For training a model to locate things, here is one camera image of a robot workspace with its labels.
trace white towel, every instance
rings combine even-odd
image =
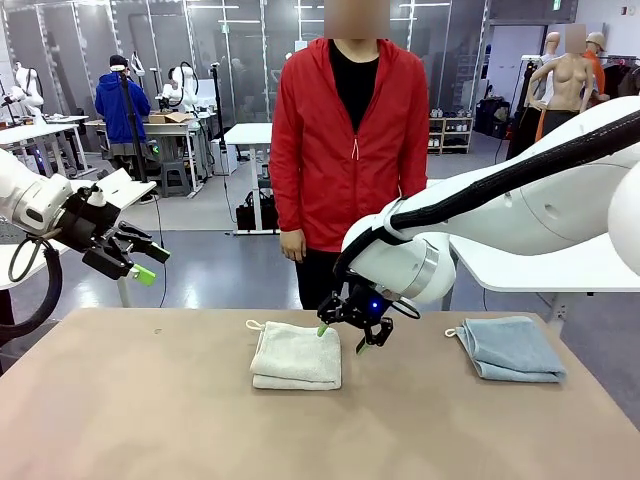
[[[342,385],[340,337],[333,328],[318,337],[317,328],[253,320],[246,325],[260,331],[249,369],[255,388],[336,390]]]

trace glass partition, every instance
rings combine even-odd
[[[484,63],[478,52],[485,5],[391,0],[390,39],[421,59],[432,107],[470,107],[468,92]],[[5,8],[12,60],[38,70],[48,113],[84,108],[92,114],[109,56],[130,59],[135,51],[150,100],[157,93],[152,69],[161,89],[168,70],[182,61],[204,81],[210,65],[219,63],[225,125],[270,121],[286,56],[297,40],[324,34],[323,0],[49,0],[38,6],[7,0]],[[210,82],[206,90],[212,92]]]

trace black shirt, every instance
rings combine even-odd
[[[376,58],[366,63],[352,62],[338,50],[333,40],[329,42],[329,61],[336,80],[338,96],[349,113],[354,132],[358,131],[373,98],[378,60]]]

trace light blue towel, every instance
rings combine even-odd
[[[455,334],[478,375],[487,380],[559,383],[566,377],[562,362],[530,318],[466,319]]]

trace blue jacket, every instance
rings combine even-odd
[[[107,137],[111,143],[132,143],[131,127],[127,118],[127,104],[124,91],[120,85],[120,75],[116,72],[107,73],[100,77],[100,84],[96,89],[96,111],[104,117],[107,124]],[[136,124],[140,140],[146,140],[142,117],[149,115],[151,105],[142,89],[129,80],[129,95],[136,114]]]

